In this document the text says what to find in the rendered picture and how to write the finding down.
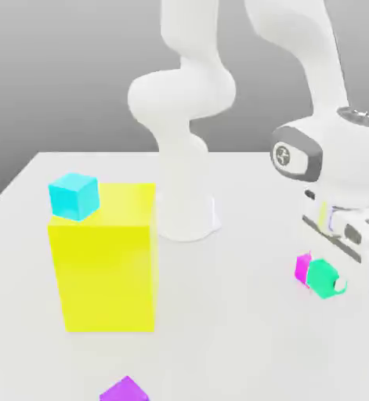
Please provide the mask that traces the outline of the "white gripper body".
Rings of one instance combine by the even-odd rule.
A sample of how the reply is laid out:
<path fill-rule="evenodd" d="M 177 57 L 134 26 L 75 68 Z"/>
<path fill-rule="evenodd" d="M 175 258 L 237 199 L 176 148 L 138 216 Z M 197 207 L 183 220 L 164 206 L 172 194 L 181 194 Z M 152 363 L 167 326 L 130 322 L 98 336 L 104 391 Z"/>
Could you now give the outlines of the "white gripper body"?
<path fill-rule="evenodd" d="M 369 276 L 369 251 L 355 250 L 344 240 L 322 233 L 305 215 L 301 227 L 304 248 L 311 251 L 314 258 L 325 259 L 341 276 Z"/>

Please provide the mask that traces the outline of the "small green cube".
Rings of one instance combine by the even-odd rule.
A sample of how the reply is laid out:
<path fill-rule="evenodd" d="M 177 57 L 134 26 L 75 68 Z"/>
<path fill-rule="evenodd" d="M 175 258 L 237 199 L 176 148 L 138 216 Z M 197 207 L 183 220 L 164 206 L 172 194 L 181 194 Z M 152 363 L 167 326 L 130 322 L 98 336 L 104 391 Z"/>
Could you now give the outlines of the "small green cube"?
<path fill-rule="evenodd" d="M 347 280 L 325 259 L 315 259 L 309 264 L 307 284 L 322 299 L 345 293 Z"/>

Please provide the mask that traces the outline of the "small magenta cube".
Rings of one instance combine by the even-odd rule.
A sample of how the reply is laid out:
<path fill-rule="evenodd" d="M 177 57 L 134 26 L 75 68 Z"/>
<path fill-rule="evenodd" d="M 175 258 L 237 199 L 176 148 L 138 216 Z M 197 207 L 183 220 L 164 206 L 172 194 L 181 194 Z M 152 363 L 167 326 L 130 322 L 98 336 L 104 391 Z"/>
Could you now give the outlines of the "small magenta cube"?
<path fill-rule="evenodd" d="M 295 264 L 295 278 L 307 288 L 309 288 L 309 285 L 307 284 L 307 276 L 311 260 L 312 255 L 311 252 L 309 252 L 298 256 Z"/>

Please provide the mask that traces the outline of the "small purple cube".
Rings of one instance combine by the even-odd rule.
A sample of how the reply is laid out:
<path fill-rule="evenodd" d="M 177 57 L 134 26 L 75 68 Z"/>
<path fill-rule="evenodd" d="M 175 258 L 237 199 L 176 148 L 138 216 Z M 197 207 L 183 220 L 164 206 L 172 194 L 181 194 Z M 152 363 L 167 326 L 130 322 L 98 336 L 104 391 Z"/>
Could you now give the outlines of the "small purple cube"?
<path fill-rule="evenodd" d="M 125 376 L 102 393 L 99 401 L 150 401 L 150 398 L 129 376 Z"/>

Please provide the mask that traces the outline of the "small cyan cube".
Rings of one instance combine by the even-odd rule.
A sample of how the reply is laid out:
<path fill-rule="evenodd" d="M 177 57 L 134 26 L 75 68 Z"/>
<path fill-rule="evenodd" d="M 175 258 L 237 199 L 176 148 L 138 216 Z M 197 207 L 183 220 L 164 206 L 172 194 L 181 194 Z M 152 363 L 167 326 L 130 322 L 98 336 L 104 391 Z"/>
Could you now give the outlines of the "small cyan cube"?
<path fill-rule="evenodd" d="M 100 207 L 98 179 L 68 173 L 48 185 L 52 214 L 80 222 Z"/>

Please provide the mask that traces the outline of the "large yellow box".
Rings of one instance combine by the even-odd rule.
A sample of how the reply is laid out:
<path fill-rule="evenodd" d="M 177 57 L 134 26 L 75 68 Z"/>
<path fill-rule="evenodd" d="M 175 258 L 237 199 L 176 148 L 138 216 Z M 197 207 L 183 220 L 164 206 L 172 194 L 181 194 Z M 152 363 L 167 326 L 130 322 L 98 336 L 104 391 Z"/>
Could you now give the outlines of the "large yellow box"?
<path fill-rule="evenodd" d="M 158 255 L 153 183 L 102 183 L 81 222 L 53 217 L 49 243 L 68 332 L 151 332 Z"/>

